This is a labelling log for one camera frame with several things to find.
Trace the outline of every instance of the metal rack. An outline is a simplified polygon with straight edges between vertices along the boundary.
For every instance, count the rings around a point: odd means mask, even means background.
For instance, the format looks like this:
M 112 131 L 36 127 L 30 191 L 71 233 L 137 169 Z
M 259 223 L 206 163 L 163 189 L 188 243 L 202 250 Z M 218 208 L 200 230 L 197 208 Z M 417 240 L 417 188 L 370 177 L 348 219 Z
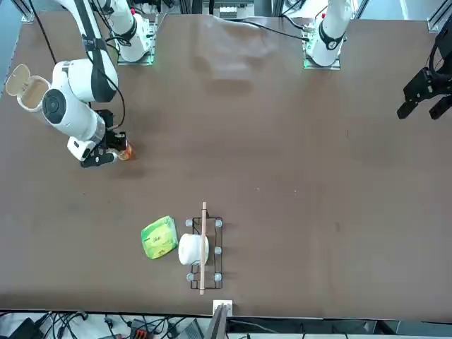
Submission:
M 223 277 L 223 219 L 220 217 L 212 217 L 209 215 L 209 212 L 207 211 L 207 215 L 206 215 L 206 220 L 214 220 L 215 223 L 215 247 L 214 250 L 212 250 L 212 255 L 213 255 L 213 267 L 214 267 L 214 272 L 213 272 L 213 279 L 210 283 L 212 283 L 213 285 L 211 286 L 206 286 L 205 290 L 218 290 L 220 288 L 223 287 L 223 279 L 219 280 L 219 281 L 215 281 L 215 275 L 216 274 L 221 274 L 221 277 Z M 191 219 L 191 233 L 192 234 L 201 234 L 199 232 L 199 230 L 196 228 L 197 226 L 199 227 L 201 225 L 201 218 L 193 218 Z M 215 253 L 215 248 L 220 247 L 221 248 L 221 252 L 219 254 Z M 192 281 L 190 281 L 190 288 L 192 290 L 199 290 L 199 278 L 200 278 L 200 267 L 199 265 L 191 265 L 190 268 L 190 273 L 194 275 L 194 279 Z

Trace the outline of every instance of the orange object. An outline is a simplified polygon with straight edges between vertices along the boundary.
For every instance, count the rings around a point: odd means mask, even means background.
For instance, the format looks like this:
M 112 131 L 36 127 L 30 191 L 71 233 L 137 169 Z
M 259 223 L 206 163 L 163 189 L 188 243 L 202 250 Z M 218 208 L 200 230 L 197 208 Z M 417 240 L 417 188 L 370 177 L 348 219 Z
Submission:
M 132 154 L 133 154 L 132 145 L 129 142 L 127 142 L 127 148 L 120 152 L 120 154 L 118 154 L 118 158 L 123 161 L 130 160 L 132 158 Z

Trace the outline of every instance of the white cup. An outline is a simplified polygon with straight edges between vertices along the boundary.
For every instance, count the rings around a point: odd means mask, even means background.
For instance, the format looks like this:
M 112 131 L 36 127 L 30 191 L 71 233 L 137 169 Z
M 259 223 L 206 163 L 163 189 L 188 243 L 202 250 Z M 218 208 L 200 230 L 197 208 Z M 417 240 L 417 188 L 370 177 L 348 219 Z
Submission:
M 204 238 L 206 246 L 206 262 L 209 255 L 209 241 Z M 182 265 L 199 265 L 201 262 L 201 236 L 184 234 L 179 241 L 179 261 Z

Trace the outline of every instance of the wire rack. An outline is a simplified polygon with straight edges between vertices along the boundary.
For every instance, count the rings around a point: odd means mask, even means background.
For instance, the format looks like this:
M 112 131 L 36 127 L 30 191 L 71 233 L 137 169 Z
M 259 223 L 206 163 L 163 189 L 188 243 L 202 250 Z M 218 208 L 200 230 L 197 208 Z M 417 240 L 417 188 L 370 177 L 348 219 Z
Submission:
M 192 226 L 191 226 L 191 233 L 192 234 L 201 234 L 199 230 L 196 227 L 201 226 L 201 220 L 202 218 L 193 218 Z M 220 281 L 215 281 L 214 277 L 216 273 L 223 274 L 223 226 L 222 222 L 223 219 L 220 217 L 212 217 L 209 215 L 209 212 L 206 213 L 206 220 L 213 220 L 215 223 L 215 247 L 221 248 L 220 254 L 215 254 L 215 250 L 212 250 L 212 256 L 213 256 L 213 268 L 214 272 L 212 274 L 212 280 L 210 281 L 210 284 L 208 285 L 206 283 L 206 286 L 204 287 L 206 290 L 218 290 L 223 287 L 223 279 Z M 216 222 L 220 221 L 221 226 L 217 227 Z M 191 265 L 190 273 L 194 275 L 194 280 L 190 281 L 190 288 L 192 290 L 199 290 L 199 280 L 200 280 L 200 267 L 199 265 Z

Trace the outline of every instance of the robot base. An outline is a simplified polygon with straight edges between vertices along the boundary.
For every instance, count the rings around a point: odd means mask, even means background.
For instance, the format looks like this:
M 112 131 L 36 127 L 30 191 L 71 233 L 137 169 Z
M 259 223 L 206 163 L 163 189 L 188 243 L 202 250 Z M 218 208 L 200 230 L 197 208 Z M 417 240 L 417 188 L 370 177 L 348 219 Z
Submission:
M 155 35 L 157 32 L 157 23 L 155 21 L 149 21 L 149 19 L 143 18 L 143 30 L 144 35 L 147 40 L 149 40 L 150 50 L 146 52 L 139 60 L 136 61 L 127 61 L 125 60 L 121 52 L 118 56 L 118 66 L 123 65 L 141 65 L 141 66 L 149 66 L 154 64 L 154 56 L 155 56 Z M 116 46 L 119 50 L 121 50 L 121 46 L 116 43 Z
M 313 48 L 313 40 L 316 35 L 314 24 L 310 23 L 306 26 L 307 31 L 302 33 L 303 37 L 307 37 L 309 39 L 309 42 L 303 42 L 303 68 L 304 69 L 330 69 L 334 71 L 340 70 L 340 49 L 342 48 L 342 45 L 340 45 L 339 52 L 338 52 L 338 58 L 334 61 L 334 63 L 330 66 L 319 66 L 312 60 L 312 58 L 308 55 L 308 51 Z

